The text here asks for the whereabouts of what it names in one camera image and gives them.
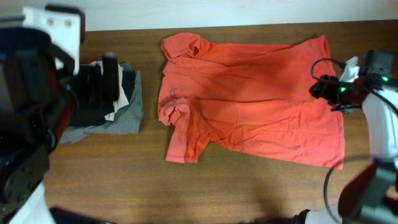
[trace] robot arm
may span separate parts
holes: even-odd
[[[386,196],[391,186],[398,186],[398,80],[390,73],[392,61],[391,53],[371,50],[353,85],[324,75],[310,89],[313,96],[325,98],[339,110],[362,108],[368,122],[374,160],[340,195],[338,211],[343,223],[398,223],[398,201]],[[306,223],[316,223],[318,218],[325,221],[324,215],[310,212]]]
[[[24,27],[0,29],[0,223],[53,223],[41,181],[78,107],[84,15],[46,9],[24,8]]]

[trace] folded clothes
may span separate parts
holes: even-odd
[[[118,79],[114,83],[118,86],[118,90],[110,90],[110,91],[119,91],[119,99],[117,101],[104,101],[103,99],[96,99],[93,101],[100,101],[101,104],[95,103],[91,105],[91,97],[95,96],[93,93],[101,92],[104,94],[104,91],[109,90],[107,88],[111,88],[112,85],[107,85],[104,83],[104,80],[101,80],[103,75],[103,63],[99,62],[91,62],[87,65],[80,66],[80,72],[77,75],[81,81],[85,82],[84,88],[80,88],[79,92],[81,95],[86,95],[83,102],[80,102],[79,109],[73,115],[69,122],[69,126],[73,126],[76,128],[86,127],[91,125],[102,125],[106,122],[106,120],[113,120],[115,112],[123,106],[127,106],[129,104],[129,99],[124,93],[123,89],[123,71],[118,65]],[[125,81],[125,86],[130,88],[129,97],[131,96],[132,89],[134,87],[134,79],[132,77],[127,77]]]
[[[296,46],[214,44],[181,33],[164,39],[162,50],[158,115],[175,126],[166,160],[197,162],[210,141],[315,166],[344,158],[342,114],[308,92],[311,66],[330,57],[326,37]],[[315,74],[335,72],[324,61]]]
[[[143,115],[141,73],[136,72],[134,90],[132,91],[129,104],[116,112],[114,121],[107,121],[101,126],[89,126],[84,128],[68,127],[59,140],[59,143],[76,143],[94,133],[138,134]]]
[[[122,87],[123,87],[123,90],[126,94],[126,98],[128,101],[130,101],[130,99],[131,99],[131,94],[132,94],[132,91],[134,90],[135,81],[136,81],[136,71],[134,71],[134,70],[131,70],[131,71],[124,70],[123,71]],[[116,114],[115,112],[107,114],[105,116],[105,120],[113,121],[115,114]]]

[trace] black fabric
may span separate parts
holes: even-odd
[[[71,118],[69,126],[98,126],[105,123],[105,116],[114,112],[112,101],[104,102],[103,106],[81,106]]]
[[[114,53],[106,53],[102,56],[103,66],[103,98],[106,101],[119,99],[119,64]]]
[[[122,87],[127,100],[130,102],[134,84],[136,82],[136,71],[123,71]]]
[[[80,105],[101,106],[103,101],[103,77],[99,65],[80,65],[74,77],[74,90]]]

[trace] wood grain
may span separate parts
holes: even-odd
[[[237,223],[322,208],[326,168],[249,156],[216,144],[209,144],[197,164],[164,161],[174,129],[157,120],[166,62],[160,41],[178,32],[242,44],[296,44],[325,34],[338,60],[369,49],[398,53],[398,21],[89,32],[81,46],[82,63],[113,51],[120,62],[131,62],[142,72],[141,132],[96,134],[59,146],[45,176],[49,206],[117,223]],[[345,116],[345,138],[346,155],[368,153],[361,111]],[[332,202],[363,165],[346,164],[336,172],[330,185]]]

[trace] black cable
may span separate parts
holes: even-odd
[[[332,111],[342,111],[342,110],[348,110],[348,109],[360,109],[360,106],[342,106],[341,108],[332,108]]]
[[[362,85],[359,85],[359,84],[356,84],[356,83],[341,82],[341,81],[336,81],[336,80],[324,80],[324,79],[321,79],[321,78],[316,77],[315,74],[314,74],[314,72],[313,72],[313,69],[315,68],[315,65],[316,65],[317,63],[319,63],[319,62],[321,62],[321,61],[324,61],[324,60],[329,60],[329,61],[332,61],[333,63],[337,63],[341,68],[344,68],[344,67],[345,67],[345,63],[339,62],[339,61],[337,61],[337,60],[335,60],[335,59],[332,59],[332,58],[321,58],[321,59],[317,60],[317,61],[312,65],[312,67],[311,67],[311,76],[312,76],[312,78],[314,78],[314,79],[316,79],[316,80],[318,80],[318,81],[320,81],[320,82],[323,82],[323,83],[329,83],[329,84],[331,84],[331,85],[342,85],[342,84],[344,84],[344,85],[351,85],[351,86],[353,86],[353,87],[360,88],[360,89],[362,89],[362,90],[364,90],[364,91],[366,91],[366,92],[368,92],[368,93],[372,93],[373,95],[375,95],[376,97],[378,97],[380,100],[382,100],[383,102],[385,102],[387,105],[389,105],[389,106],[391,107],[391,109],[395,112],[395,114],[398,116],[398,109],[397,109],[397,107],[395,107],[394,104],[392,104],[392,103],[391,103],[389,100],[387,100],[384,96],[380,95],[378,92],[376,92],[376,91],[374,91],[374,90],[371,90],[371,89],[369,89],[369,88],[367,88],[367,87],[365,87],[365,86],[362,86]]]
[[[24,21],[25,16],[6,16],[6,17],[0,17],[0,23],[2,22],[19,22],[19,21]]]
[[[341,222],[340,222],[340,219],[338,217],[336,217],[335,214],[333,214],[333,212],[331,211],[331,207],[330,207],[329,200],[328,200],[328,184],[329,184],[329,179],[330,179],[331,173],[336,169],[336,167],[340,166],[343,162],[359,161],[359,160],[365,160],[365,159],[370,159],[370,156],[369,155],[359,155],[359,156],[346,157],[346,158],[338,161],[335,165],[333,165],[329,169],[329,171],[325,177],[325,181],[323,183],[323,201],[325,203],[326,210],[328,211],[329,215],[336,223],[341,223]]]

